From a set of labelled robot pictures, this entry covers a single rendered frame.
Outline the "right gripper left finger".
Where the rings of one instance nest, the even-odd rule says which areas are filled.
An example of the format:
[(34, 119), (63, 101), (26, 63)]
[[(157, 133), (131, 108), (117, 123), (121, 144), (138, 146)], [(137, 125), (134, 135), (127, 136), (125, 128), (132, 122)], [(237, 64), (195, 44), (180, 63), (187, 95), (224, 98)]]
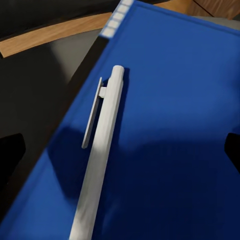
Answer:
[(0, 138), (0, 193), (26, 152), (22, 133)]

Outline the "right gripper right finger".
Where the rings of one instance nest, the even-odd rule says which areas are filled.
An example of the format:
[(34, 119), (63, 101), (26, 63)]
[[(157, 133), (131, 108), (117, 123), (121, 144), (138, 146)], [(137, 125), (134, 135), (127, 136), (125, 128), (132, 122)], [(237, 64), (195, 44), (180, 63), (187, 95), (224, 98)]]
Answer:
[(228, 133), (224, 151), (240, 173), (240, 135)]

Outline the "folder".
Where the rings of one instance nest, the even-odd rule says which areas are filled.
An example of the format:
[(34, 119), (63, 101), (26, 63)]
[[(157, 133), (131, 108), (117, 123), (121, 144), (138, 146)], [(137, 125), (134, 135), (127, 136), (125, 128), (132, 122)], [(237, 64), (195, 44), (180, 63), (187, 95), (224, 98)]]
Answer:
[(0, 240), (70, 240), (99, 79), (123, 87), (91, 240), (240, 240), (240, 30), (120, 0), (0, 193)]

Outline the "pen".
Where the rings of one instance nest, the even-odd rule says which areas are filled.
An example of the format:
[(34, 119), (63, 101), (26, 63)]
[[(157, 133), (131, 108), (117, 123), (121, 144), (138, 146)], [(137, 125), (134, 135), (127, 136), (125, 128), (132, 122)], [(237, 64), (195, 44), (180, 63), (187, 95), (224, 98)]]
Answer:
[(115, 65), (111, 77), (108, 79), (107, 87), (103, 87), (102, 78), (99, 79), (82, 148), (87, 148), (89, 145), (88, 142), (100, 98), (103, 98), (103, 102), (70, 232), (70, 240), (92, 240), (92, 232), (122, 93), (123, 74), (124, 68)]

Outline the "swivel chair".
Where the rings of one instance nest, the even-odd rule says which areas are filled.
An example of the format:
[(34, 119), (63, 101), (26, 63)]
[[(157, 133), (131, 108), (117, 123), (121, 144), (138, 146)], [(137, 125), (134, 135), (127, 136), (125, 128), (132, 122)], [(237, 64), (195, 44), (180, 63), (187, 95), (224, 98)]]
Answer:
[[(0, 42), (80, 18), (114, 12), (121, 0), (0, 0)], [(170, 0), (138, 0), (150, 5)], [(193, 17), (240, 31), (234, 18)], [(0, 52), (0, 139), (21, 133), (27, 148), (103, 28), (4, 57)]]

